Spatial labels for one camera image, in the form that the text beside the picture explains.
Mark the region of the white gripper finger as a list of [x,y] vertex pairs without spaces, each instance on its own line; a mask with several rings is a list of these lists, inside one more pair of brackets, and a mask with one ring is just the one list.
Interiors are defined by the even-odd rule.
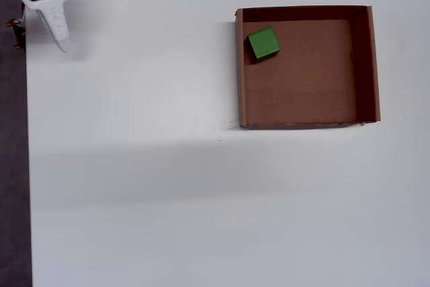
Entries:
[[56,45],[62,52],[69,47],[69,30],[64,12],[66,0],[21,0],[28,9],[37,11],[40,18],[50,30]]

